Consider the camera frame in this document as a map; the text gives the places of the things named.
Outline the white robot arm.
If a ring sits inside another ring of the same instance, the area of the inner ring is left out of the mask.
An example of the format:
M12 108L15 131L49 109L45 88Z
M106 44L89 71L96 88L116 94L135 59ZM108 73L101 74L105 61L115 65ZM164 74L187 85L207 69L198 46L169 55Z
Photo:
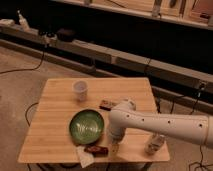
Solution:
M138 112L131 99L124 99L111 109L108 119L108 137L115 143L133 128L213 149L213 116Z

